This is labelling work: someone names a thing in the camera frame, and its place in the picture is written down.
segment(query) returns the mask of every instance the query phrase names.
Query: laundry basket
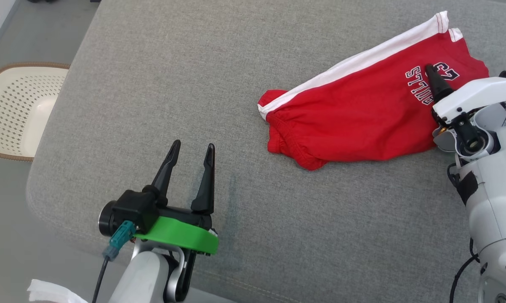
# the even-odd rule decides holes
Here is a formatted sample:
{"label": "laundry basket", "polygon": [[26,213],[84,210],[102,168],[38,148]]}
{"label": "laundry basket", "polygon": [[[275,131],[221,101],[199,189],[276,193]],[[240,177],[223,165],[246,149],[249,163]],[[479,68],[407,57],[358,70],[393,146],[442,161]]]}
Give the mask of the laundry basket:
{"label": "laundry basket", "polygon": [[0,69],[0,157],[32,161],[69,65],[19,63]]}

